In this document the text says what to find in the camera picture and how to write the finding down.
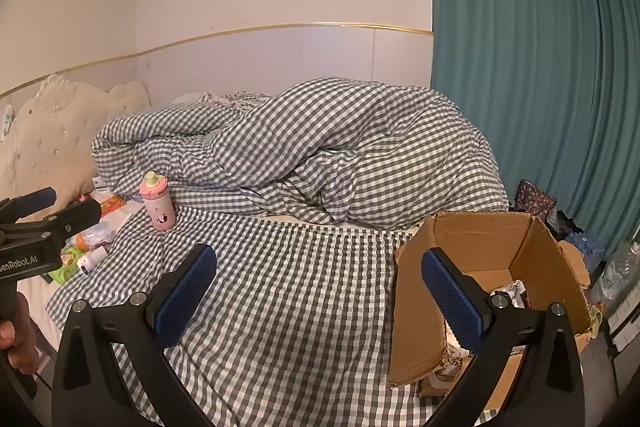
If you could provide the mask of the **left hand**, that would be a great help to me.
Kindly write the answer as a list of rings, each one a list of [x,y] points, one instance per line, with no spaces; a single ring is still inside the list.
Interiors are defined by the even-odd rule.
[[[2,321],[0,325],[1,349],[6,351],[14,369],[26,375],[37,372],[39,355],[36,348],[36,334],[30,321],[28,301],[17,291],[17,311],[12,321]]]

